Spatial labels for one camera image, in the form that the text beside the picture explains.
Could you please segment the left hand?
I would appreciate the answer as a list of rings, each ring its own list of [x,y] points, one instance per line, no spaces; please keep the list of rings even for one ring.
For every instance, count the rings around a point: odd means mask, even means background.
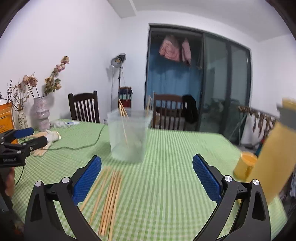
[[[15,168],[11,167],[5,181],[5,193],[8,197],[12,197],[15,193]]]

